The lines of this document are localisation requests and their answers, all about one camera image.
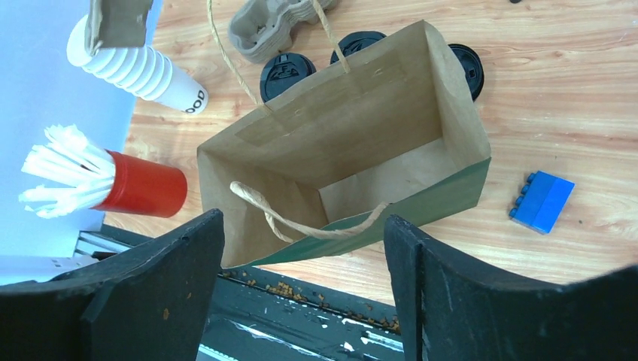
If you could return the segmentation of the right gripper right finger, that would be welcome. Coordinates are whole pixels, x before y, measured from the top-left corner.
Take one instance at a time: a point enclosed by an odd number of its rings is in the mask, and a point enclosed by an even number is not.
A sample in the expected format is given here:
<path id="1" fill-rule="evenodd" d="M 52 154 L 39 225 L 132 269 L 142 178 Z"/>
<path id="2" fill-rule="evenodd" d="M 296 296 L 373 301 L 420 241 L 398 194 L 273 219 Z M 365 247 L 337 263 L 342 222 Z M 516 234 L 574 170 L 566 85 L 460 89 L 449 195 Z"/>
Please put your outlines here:
<path id="1" fill-rule="evenodd" d="M 403 218 L 384 249 L 407 360 L 635 360 L 637 267 L 571 284 L 509 272 Z"/>

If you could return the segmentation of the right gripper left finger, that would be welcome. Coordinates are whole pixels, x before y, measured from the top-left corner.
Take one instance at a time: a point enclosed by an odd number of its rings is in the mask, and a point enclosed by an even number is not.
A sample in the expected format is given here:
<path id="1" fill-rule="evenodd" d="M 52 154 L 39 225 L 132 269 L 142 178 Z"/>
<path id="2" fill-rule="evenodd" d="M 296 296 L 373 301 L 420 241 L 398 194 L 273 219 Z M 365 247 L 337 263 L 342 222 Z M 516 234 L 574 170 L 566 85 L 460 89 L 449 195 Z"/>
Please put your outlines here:
<path id="1" fill-rule="evenodd" d="M 1 358 L 194 360 L 224 243 L 212 209 L 50 281 L 3 286 Z"/>

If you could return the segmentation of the green paper bag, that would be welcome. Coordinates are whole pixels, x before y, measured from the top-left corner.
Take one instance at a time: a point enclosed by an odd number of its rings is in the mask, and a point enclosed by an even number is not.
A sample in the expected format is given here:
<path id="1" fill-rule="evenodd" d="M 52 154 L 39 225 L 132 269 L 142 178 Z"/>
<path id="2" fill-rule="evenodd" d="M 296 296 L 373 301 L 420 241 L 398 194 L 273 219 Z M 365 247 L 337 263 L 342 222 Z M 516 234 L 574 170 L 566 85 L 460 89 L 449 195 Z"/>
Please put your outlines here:
<path id="1" fill-rule="evenodd" d="M 202 143 L 221 265 L 338 256 L 477 205 L 491 161 L 463 67 L 419 20 L 294 84 Z"/>

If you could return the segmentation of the black plastic cup lid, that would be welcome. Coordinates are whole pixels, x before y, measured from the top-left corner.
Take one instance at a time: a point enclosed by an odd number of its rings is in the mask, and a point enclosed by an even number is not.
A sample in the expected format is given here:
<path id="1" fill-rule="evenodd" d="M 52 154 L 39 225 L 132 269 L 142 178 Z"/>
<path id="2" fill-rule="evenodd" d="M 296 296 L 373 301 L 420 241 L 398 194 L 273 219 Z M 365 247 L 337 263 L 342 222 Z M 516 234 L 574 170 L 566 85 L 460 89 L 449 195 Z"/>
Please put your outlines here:
<path id="1" fill-rule="evenodd" d="M 300 53 L 278 54 L 266 63 L 261 72 L 262 101 L 270 101 L 315 72 L 314 64 Z"/>

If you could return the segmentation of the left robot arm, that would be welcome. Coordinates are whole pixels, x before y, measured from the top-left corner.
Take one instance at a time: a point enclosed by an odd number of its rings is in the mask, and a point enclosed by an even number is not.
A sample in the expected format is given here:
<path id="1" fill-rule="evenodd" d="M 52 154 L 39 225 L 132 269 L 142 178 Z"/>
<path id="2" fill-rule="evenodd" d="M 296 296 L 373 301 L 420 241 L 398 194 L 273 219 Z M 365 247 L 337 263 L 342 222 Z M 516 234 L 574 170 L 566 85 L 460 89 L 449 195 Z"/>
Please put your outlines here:
<path id="1" fill-rule="evenodd" d="M 1 255 L 1 285 L 25 281 L 46 282 L 57 275 L 98 262 L 83 255 L 72 257 Z"/>

